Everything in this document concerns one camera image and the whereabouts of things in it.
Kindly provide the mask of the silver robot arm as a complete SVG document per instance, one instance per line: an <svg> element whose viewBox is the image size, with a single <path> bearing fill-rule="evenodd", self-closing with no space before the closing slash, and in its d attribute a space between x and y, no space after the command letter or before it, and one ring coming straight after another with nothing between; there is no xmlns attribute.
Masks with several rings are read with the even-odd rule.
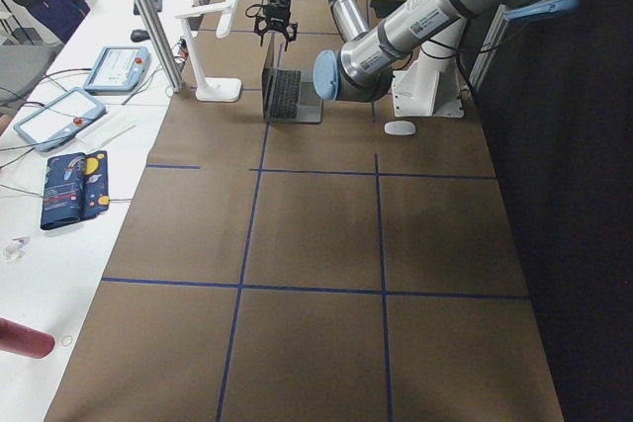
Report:
<svg viewBox="0 0 633 422"><path fill-rule="evenodd" d="M281 33L295 40L292 0L262 0L255 14L254 32ZM459 19L473 19L505 5L526 17L556 16L573 9L579 0L406 0L375 28L362 19L357 0L327 0L345 44L338 52L325 50L315 61L313 80L324 100L372 102L392 84L392 65Z"/></svg>

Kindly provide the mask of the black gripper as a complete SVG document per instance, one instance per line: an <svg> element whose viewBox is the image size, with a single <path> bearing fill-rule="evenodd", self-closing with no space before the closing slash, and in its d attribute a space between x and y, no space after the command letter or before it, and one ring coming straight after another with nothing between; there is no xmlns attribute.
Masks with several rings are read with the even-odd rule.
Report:
<svg viewBox="0 0 633 422"><path fill-rule="evenodd" d="M291 22L290 2L268 2L262 4L260 12L255 15L253 32L259 36L260 46L263 46L266 33L282 34L284 51L287 51L289 42L294 42L297 38L297 27L297 23Z"/></svg>

